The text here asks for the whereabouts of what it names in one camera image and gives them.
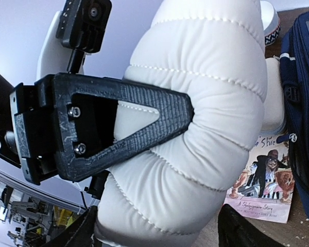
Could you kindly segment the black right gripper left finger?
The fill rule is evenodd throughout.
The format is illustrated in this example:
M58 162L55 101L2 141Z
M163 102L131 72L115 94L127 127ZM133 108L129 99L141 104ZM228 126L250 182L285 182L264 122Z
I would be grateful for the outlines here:
M86 247L96 246L94 225L97 207L89 207L74 223L50 242L42 245L48 247Z

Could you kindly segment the white quilted pencil pouch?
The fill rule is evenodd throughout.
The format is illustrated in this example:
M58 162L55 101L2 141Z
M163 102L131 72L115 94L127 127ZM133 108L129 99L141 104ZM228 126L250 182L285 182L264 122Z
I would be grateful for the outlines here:
M194 117L182 135L109 169L94 235L109 246L191 246L262 127L260 2L163 1L124 78L188 94Z

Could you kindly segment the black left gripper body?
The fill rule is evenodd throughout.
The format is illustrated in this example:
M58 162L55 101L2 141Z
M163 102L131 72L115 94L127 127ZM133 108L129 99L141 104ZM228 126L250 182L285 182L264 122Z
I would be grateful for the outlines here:
M40 112L37 88L12 86L0 74L0 158L22 169L28 182L40 185L57 175L49 155L54 150L49 117Z

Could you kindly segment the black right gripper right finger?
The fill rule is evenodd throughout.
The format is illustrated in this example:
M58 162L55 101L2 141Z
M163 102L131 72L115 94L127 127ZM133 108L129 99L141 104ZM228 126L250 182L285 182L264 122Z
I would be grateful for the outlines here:
M221 247L282 246L258 230L229 204L222 206L217 223L218 245Z

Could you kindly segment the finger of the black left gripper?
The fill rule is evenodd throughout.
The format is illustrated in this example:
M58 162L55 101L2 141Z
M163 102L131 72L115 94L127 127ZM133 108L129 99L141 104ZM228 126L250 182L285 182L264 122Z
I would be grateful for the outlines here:
M179 136L194 115L187 94L131 80L58 73L35 86L58 174L73 182Z

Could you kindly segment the navy blue student backpack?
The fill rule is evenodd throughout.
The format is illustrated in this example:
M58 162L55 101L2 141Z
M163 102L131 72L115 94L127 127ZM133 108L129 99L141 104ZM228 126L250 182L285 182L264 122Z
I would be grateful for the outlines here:
M309 218L309 11L300 14L283 37L279 60L289 162Z

